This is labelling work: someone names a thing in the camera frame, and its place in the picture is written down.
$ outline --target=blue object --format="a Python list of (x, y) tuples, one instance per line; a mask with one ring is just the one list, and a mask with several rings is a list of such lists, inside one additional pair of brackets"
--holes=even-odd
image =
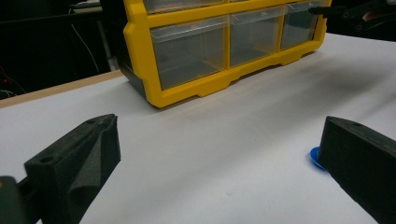
[(311, 152), (309, 153), (309, 156), (311, 157), (311, 161), (321, 170), (325, 171), (326, 169), (323, 168), (318, 162), (318, 152), (319, 152), (319, 147), (314, 147), (312, 148)]

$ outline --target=plastic storage drawer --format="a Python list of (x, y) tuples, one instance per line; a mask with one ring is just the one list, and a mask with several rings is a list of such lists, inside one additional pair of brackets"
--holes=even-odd
[(282, 6), (231, 15), (231, 66), (276, 52), (279, 21), (284, 11)]
[(312, 15), (310, 7), (324, 6), (323, 1), (287, 4), (283, 25), (282, 49), (288, 49), (312, 40), (318, 16)]
[(151, 30), (163, 90), (224, 69), (226, 16)]
[(176, 11), (221, 3), (223, 3), (223, 0), (144, 0), (147, 13)]

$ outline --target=dark background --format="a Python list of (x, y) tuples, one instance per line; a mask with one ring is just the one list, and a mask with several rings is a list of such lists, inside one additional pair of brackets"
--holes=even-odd
[[(65, 15), (68, 14), (69, 5), (77, 2), (78, 0), (0, 0), (0, 21)], [(364, 2), (367, 1), (333, 0), (332, 5), (354, 7)], [(74, 25), (92, 51), (99, 72), (70, 24), (32, 25), (27, 28), (0, 30), (0, 90), (22, 94), (25, 91), (38, 91), (108, 72), (106, 54), (96, 21), (84, 21)], [(347, 22), (328, 19), (328, 32), (395, 41), (395, 25), (395, 22), (389, 22), (373, 30), (356, 33)]]

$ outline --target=wire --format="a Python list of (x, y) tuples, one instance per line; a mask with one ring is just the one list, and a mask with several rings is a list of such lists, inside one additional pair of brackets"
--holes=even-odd
[(81, 40), (82, 44), (85, 46), (85, 48), (87, 49), (87, 51), (90, 53), (91, 58), (92, 58), (92, 61), (93, 61), (93, 63), (95, 64), (95, 67), (96, 67), (96, 72), (99, 74), (98, 65), (97, 65), (97, 63), (96, 63), (96, 60), (93, 58), (93, 55), (92, 55), (92, 52), (91, 52), (90, 48), (88, 48), (87, 44), (86, 44), (85, 41), (82, 39), (81, 35), (79, 35), (79, 33), (77, 32), (75, 26), (74, 26), (73, 24), (71, 24), (71, 26), (72, 26), (73, 30), (75, 31), (76, 35), (78, 36), (79, 40)]
[(17, 81), (15, 81), (12, 77), (7, 76), (6, 71), (3, 69), (1, 65), (0, 65), (0, 74), (11, 80), (13, 83), (15, 83), (23, 91), (23, 93), (26, 93), (25, 89)]
[(9, 97), (11, 97), (11, 95), (10, 94), (13, 94), (13, 96), (17, 96), (17, 94), (15, 94), (14, 92), (12, 92), (12, 91), (4, 91), (4, 90), (0, 90), (0, 92), (3, 92), (3, 93), (5, 93), (6, 95), (8, 95), (8, 98)]

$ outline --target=yellow drawer organizer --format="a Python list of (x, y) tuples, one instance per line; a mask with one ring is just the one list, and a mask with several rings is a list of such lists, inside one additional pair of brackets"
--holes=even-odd
[(157, 107), (206, 96), (319, 48), (326, 20), (308, 9), (330, 3), (124, 0), (123, 32), (133, 69), (122, 72)]

